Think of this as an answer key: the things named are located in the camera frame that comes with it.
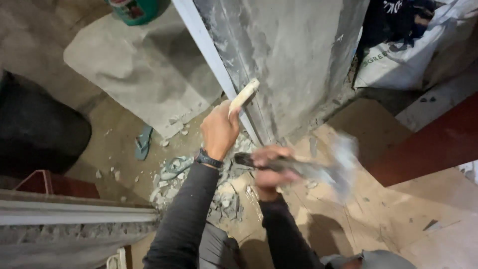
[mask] white chisel handle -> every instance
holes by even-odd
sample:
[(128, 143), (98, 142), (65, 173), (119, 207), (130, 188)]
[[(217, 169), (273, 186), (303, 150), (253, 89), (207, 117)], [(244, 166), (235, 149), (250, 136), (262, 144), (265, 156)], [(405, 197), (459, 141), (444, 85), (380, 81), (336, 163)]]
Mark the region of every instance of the white chisel handle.
[(249, 97), (257, 91), (257, 88), (259, 88), (259, 81), (257, 78), (254, 78), (251, 80), (243, 89), (240, 91), (240, 93), (232, 100), (231, 105), (229, 106), (229, 114), (231, 114), (231, 111), (233, 111), (235, 108), (238, 108), (244, 104), (244, 102), (249, 99)]

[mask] white metal frame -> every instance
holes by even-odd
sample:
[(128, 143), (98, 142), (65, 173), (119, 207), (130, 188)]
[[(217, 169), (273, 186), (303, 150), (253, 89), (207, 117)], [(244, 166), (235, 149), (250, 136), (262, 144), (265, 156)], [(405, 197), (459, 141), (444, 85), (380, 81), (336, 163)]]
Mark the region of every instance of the white metal frame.
[[(211, 68), (214, 76), (216, 77), (219, 85), (222, 90), (225, 92), (227, 97), (232, 100), (237, 96), (234, 86), (232, 84), (231, 78), (224, 67), (224, 64), (219, 56), (219, 53), (214, 46), (214, 43), (207, 32), (206, 27), (204, 26), (201, 15), (197, 11), (196, 6), (194, 5), (193, 0), (172, 0), (176, 10), (183, 19), (183, 22), (186, 24), (186, 27), (196, 42), (197, 47), (203, 54), (206, 59), (207, 64)], [(246, 131), (250, 135), (251, 139), (256, 145), (260, 145), (259, 139), (257, 137), (252, 124), (247, 117), (247, 114), (242, 112), (239, 115), (242, 124), (246, 128)]]
[(0, 225), (151, 222), (152, 208), (0, 200)]

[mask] wristwatch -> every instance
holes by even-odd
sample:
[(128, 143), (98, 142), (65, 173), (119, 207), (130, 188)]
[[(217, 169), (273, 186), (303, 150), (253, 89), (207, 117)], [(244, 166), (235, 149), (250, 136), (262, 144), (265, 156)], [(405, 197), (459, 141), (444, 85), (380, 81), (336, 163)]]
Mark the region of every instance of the wristwatch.
[(213, 158), (209, 157), (207, 155), (207, 152), (203, 148), (199, 149), (199, 153), (195, 157), (194, 161), (196, 163), (209, 164), (209, 165), (214, 166), (216, 168), (221, 168), (222, 165), (223, 165), (223, 162), (218, 161), (218, 160), (214, 160)]

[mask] black long sleeve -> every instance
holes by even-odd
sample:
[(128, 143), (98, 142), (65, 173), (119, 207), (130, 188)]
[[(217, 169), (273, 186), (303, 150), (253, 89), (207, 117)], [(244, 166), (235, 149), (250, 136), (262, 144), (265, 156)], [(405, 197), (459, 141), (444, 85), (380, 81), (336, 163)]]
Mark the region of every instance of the black long sleeve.
[(272, 202), (259, 201), (276, 269), (323, 269), (318, 256), (302, 237), (282, 195)]
[(219, 171), (193, 164), (159, 225), (144, 268), (196, 268), (198, 249), (206, 225)]

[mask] person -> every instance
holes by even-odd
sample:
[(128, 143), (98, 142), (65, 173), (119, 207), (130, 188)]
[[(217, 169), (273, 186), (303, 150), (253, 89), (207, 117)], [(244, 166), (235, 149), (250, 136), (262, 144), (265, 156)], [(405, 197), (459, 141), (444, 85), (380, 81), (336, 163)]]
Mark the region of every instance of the person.
[[(206, 221), (219, 180), (218, 164), (239, 134), (240, 108), (233, 110), (228, 116), (229, 105), (230, 101), (222, 102), (201, 124), (204, 140), (201, 152), (205, 159), (198, 156), (191, 166), (187, 179), (165, 213), (143, 259), (144, 268), (245, 267), (238, 253), (237, 242)], [(252, 158), (254, 164), (261, 167), (270, 159), (292, 155), (289, 148), (267, 146), (254, 152)], [(302, 237), (284, 198), (276, 191), (278, 185), (298, 180), (300, 178), (291, 171), (276, 173), (272, 170), (258, 170), (255, 177), (263, 215), (262, 226), (266, 229), (275, 268), (415, 268), (404, 258), (385, 250), (363, 251), (349, 258), (332, 255), (319, 259)]]

